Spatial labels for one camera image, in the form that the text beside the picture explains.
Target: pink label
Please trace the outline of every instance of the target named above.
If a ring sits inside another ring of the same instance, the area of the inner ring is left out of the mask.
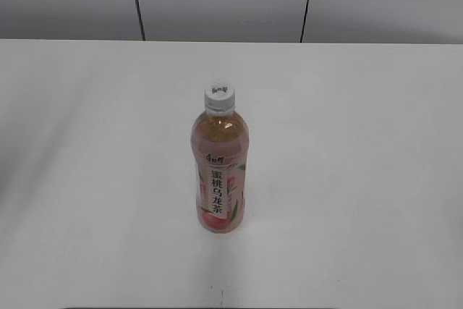
[[[218,219],[232,222],[245,204],[246,157],[232,165],[198,164],[199,207]]]

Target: white tabletop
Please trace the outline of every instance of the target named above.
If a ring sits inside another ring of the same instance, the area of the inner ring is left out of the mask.
[[[200,227],[226,79],[242,225]],[[0,41],[0,308],[463,308],[463,46]]]

